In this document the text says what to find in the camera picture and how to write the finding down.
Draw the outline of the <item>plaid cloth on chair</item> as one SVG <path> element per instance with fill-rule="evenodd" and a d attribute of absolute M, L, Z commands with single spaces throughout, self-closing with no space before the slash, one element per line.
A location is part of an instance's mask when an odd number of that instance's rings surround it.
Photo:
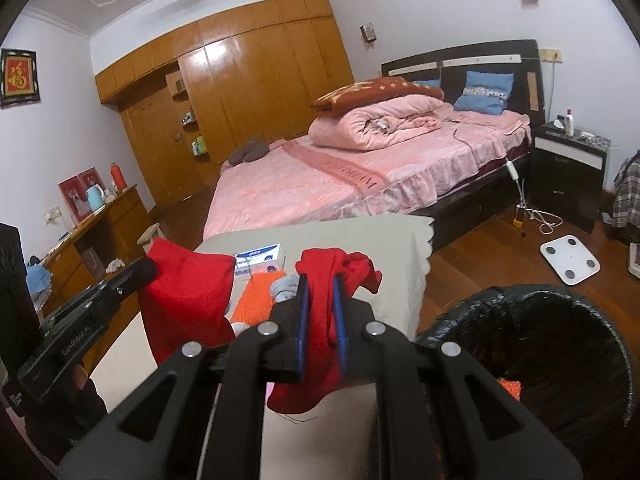
<path fill-rule="evenodd" d="M 615 198 L 612 219 L 615 229 L 627 226 L 638 228 L 640 221 L 640 152 L 629 157 L 620 166 L 614 180 Z"/>

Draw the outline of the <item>wooden wardrobe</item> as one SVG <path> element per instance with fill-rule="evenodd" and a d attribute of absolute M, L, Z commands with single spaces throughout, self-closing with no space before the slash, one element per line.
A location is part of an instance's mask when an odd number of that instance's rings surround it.
<path fill-rule="evenodd" d="M 178 27 L 96 74 L 156 208 L 215 182 L 249 140 L 292 139 L 354 80 L 329 0 L 264 0 Z"/>

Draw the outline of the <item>folded pink quilt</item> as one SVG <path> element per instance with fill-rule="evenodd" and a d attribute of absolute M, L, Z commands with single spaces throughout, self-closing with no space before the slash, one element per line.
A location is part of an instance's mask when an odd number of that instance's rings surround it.
<path fill-rule="evenodd" d="M 382 150 L 439 129 L 453 110 L 450 103 L 431 96 L 408 94 L 356 107 L 340 118 L 318 117 L 308 136 L 324 148 Z"/>

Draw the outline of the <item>framed red wall art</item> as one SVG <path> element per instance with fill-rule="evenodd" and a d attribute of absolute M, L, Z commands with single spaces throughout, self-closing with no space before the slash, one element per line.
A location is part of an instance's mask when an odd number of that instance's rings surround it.
<path fill-rule="evenodd" d="M 1 106 L 40 101 L 37 53 L 29 50 L 1 50 Z"/>

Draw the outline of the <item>orange foam net large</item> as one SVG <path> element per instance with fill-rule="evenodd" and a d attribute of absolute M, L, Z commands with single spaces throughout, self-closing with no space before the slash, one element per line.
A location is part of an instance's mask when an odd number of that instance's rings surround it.
<path fill-rule="evenodd" d="M 521 400 L 522 385 L 520 382 L 514 382 L 513 380 L 507 380 L 506 378 L 499 378 L 498 383 L 502 388 L 505 388 L 515 400 Z"/>

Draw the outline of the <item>grey sock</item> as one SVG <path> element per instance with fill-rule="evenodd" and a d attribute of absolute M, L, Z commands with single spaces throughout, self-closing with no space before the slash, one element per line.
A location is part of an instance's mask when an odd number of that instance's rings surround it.
<path fill-rule="evenodd" d="M 299 276 L 286 274 L 275 280 L 269 287 L 271 299 L 275 304 L 288 301 L 296 297 L 298 291 Z"/>

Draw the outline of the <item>red thermos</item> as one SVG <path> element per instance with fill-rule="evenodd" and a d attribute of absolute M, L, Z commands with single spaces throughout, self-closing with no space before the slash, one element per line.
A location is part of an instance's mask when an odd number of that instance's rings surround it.
<path fill-rule="evenodd" d="M 111 163 L 110 167 L 112 180 L 114 182 L 115 188 L 119 190 L 119 192 L 124 192 L 126 188 L 128 188 L 128 184 L 124 175 L 122 174 L 122 170 L 120 167 L 114 162 Z"/>

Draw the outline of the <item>white blue tissue box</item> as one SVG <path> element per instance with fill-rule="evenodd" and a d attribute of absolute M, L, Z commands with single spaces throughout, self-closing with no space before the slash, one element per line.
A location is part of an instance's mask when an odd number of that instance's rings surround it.
<path fill-rule="evenodd" d="M 234 258 L 234 277 L 248 280 L 255 273 L 281 271 L 284 267 L 285 252 L 280 244 L 270 244 L 239 252 Z"/>

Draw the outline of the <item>small wooden stool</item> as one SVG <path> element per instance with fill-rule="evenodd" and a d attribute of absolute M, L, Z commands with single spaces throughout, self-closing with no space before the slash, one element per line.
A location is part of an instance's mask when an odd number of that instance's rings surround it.
<path fill-rule="evenodd" d="M 166 238 L 165 234 L 160 227 L 158 222 L 149 226 L 138 238 L 137 244 L 143 249 L 143 251 L 147 254 L 154 242 L 156 240 L 164 240 Z"/>

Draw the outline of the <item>light blue kettle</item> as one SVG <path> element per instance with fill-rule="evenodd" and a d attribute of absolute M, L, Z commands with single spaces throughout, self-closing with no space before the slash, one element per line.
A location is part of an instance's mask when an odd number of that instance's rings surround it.
<path fill-rule="evenodd" d="M 101 185 L 94 184 L 87 188 L 87 200 L 93 212 L 99 211 L 105 206 L 105 193 Z"/>

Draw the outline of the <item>orange foam net flat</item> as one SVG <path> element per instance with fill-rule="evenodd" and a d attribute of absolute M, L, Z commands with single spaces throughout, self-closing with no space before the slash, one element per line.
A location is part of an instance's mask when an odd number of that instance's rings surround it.
<path fill-rule="evenodd" d="M 246 282 L 230 322 L 255 326 L 267 321 L 274 305 L 270 287 L 285 275 L 286 273 L 283 271 L 254 273 Z"/>

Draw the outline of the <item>red cloth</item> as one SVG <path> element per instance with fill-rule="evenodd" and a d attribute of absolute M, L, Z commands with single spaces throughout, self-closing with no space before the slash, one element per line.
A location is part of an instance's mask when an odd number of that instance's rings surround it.
<path fill-rule="evenodd" d="M 189 341 L 213 348 L 235 338 L 226 318 L 235 258 L 199 254 L 162 238 L 148 257 L 156 266 L 155 278 L 139 290 L 138 298 L 157 364 Z"/>
<path fill-rule="evenodd" d="M 375 294 L 383 274 L 362 252 L 341 248 L 310 248 L 302 252 L 296 272 L 306 275 L 309 286 L 310 320 L 303 381 L 277 384 L 268 398 L 271 411 L 297 415 L 312 410 L 325 396 L 341 389 L 334 316 L 334 278 L 343 277 L 346 295 L 358 288 Z"/>

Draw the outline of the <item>pink covered bed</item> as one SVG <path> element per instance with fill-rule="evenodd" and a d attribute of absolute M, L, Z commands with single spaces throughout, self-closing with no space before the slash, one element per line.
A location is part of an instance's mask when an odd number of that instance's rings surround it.
<path fill-rule="evenodd" d="M 320 148 L 309 136 L 278 143 L 256 162 L 224 166 L 204 238 L 229 232 L 409 212 L 475 180 L 491 165 L 526 150 L 529 118 L 444 107 L 442 125 L 368 152 Z"/>

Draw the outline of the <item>blue pillow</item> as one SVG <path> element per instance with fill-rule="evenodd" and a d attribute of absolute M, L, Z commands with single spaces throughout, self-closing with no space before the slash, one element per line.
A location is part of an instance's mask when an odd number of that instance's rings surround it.
<path fill-rule="evenodd" d="M 465 85 L 454 102 L 459 112 L 477 112 L 499 116 L 508 105 L 514 84 L 511 73 L 485 73 L 468 70 Z"/>

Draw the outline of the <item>white bathroom scale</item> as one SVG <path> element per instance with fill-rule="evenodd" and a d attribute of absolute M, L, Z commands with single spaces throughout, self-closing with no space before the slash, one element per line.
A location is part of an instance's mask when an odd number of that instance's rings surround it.
<path fill-rule="evenodd" d="M 539 251 L 567 286 L 575 286 L 601 270 L 598 259 L 574 235 L 549 240 L 540 245 Z"/>

